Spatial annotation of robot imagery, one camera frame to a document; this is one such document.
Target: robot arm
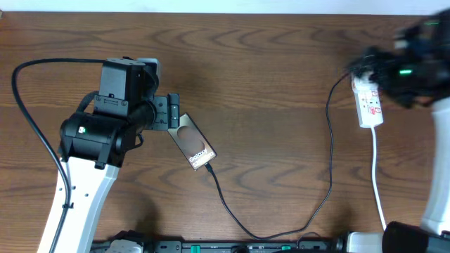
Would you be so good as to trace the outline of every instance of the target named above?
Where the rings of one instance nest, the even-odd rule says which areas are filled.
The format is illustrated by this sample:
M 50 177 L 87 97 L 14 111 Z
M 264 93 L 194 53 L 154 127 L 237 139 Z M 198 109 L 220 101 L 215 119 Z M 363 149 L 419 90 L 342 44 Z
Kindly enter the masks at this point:
M 398 222 L 388 225 L 384 235 L 361 234 L 364 240 L 382 240 L 382 247 L 360 247 L 350 252 L 448 252 L 450 251 L 450 9 L 398 34 L 395 55 L 369 48 L 350 65 L 352 74 L 370 73 L 383 94 L 411 108 L 432 105 L 436 128 L 436 154 L 427 208 L 420 227 Z
M 179 95 L 154 96 L 159 77 L 156 59 L 109 58 L 103 63 L 99 92 L 86 96 L 61 125 L 59 152 L 70 184 L 71 204 L 62 215 L 66 192 L 58 174 L 38 252 L 51 251 L 55 239 L 54 252 L 89 252 L 103 203 L 125 153 L 142 145 L 143 130 L 179 126 Z M 93 113 L 84 112 L 91 100 Z

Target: green led light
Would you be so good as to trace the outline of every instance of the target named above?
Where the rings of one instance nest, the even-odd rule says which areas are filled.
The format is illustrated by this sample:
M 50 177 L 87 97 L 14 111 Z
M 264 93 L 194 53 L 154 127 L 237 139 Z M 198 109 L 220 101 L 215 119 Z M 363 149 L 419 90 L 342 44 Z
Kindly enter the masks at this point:
M 400 70 L 399 74 L 401 75 L 407 75 L 407 74 L 411 74 L 413 72 L 413 70 Z
M 84 128 L 84 126 L 80 126 L 80 127 L 78 128 L 78 132 L 79 132 L 80 134 L 84 134 L 84 133 L 86 133 L 86 129 Z

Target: white plastic base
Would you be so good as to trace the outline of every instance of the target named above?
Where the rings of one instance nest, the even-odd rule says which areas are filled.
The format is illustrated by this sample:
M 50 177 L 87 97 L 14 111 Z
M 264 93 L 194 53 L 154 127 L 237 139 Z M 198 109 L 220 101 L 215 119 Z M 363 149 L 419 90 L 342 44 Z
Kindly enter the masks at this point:
M 383 233 L 350 233 L 347 238 L 349 253 L 383 253 Z
M 450 98 L 433 105 L 435 164 L 427 208 L 420 227 L 436 235 L 450 231 Z
M 105 169 L 95 169 L 94 161 L 70 157 L 68 163 L 62 162 L 69 178 L 73 208 L 65 218 L 55 253 L 85 253 L 91 249 L 101 208 L 119 168 L 106 165 Z M 55 198 L 38 253 L 48 253 L 63 212 L 65 189 L 63 179 L 58 174 Z

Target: white cable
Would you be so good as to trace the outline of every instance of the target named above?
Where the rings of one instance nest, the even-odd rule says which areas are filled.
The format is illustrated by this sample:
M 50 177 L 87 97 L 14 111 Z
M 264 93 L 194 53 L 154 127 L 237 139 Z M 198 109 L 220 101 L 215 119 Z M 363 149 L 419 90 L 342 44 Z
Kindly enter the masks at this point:
M 372 142 L 373 142 L 373 158 L 372 158 L 372 185 L 373 193 L 375 194 L 375 200 L 377 202 L 378 213 L 380 215 L 382 229 L 386 230 L 386 221 L 383 214 L 383 209 L 381 208 L 380 195 L 378 194 L 377 179 L 376 179 L 376 162 L 377 162 L 377 136 L 375 135 L 375 128 L 371 127 L 372 130 Z

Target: black cable clip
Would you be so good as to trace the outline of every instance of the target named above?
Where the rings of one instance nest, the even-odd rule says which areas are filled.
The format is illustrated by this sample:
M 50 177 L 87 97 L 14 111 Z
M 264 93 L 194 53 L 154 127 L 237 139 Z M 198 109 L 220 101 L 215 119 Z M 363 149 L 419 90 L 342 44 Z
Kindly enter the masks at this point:
M 73 209 L 73 202 L 70 205 L 64 204 L 63 209 Z

